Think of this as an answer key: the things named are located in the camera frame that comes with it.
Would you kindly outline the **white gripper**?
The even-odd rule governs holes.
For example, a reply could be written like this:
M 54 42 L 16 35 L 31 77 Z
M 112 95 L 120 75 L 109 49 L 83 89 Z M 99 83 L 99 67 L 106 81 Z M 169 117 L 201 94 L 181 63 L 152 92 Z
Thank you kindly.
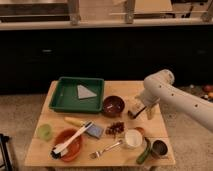
M 146 89 L 139 94 L 138 98 L 146 107 L 148 107 L 146 109 L 147 119 L 152 120 L 155 116 L 154 105 L 159 102 L 159 98 Z

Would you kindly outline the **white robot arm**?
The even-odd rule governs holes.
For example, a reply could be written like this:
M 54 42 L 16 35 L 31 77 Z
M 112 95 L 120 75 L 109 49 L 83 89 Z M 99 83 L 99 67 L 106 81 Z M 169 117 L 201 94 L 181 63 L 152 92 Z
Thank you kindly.
M 140 101 L 152 107 L 163 100 L 213 132 L 213 103 L 175 88 L 174 80 L 174 74 L 168 69 L 147 76 L 143 82 L 144 89 L 139 95 Z

